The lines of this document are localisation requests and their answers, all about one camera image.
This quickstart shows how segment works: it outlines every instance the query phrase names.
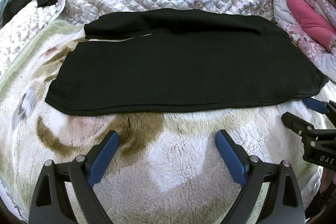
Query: metal screw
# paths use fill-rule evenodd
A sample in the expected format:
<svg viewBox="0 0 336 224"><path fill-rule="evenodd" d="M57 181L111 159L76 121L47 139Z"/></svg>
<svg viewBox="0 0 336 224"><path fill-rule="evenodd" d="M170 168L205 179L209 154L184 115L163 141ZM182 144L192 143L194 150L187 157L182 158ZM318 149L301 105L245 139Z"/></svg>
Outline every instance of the metal screw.
<svg viewBox="0 0 336 224"><path fill-rule="evenodd" d="M52 163L53 163L52 160L46 160L45 163L44 163L44 165L45 166L50 166L50 165L52 165Z"/></svg>
<svg viewBox="0 0 336 224"><path fill-rule="evenodd" d="M290 167L290 166L291 166L291 164L290 164L290 162L289 162L288 160L283 160L283 161L282 161L282 164L283 164L284 166L286 166L286 167Z"/></svg>
<svg viewBox="0 0 336 224"><path fill-rule="evenodd" d="M250 156L250 160L251 160L251 162L258 162L259 158L256 155L252 155L252 156Z"/></svg>
<svg viewBox="0 0 336 224"><path fill-rule="evenodd" d="M85 160L85 156L84 155L79 155L76 157L76 161L77 162L83 162Z"/></svg>

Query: pink fabric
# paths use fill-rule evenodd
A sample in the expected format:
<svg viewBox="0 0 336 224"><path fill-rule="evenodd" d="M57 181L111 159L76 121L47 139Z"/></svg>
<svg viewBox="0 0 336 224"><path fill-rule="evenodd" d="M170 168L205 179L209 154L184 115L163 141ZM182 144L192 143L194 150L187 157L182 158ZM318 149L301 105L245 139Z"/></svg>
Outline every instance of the pink fabric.
<svg viewBox="0 0 336 224"><path fill-rule="evenodd" d="M334 27L305 0L287 0L287 5L302 30L323 47L329 48L333 35L336 35Z"/></svg>

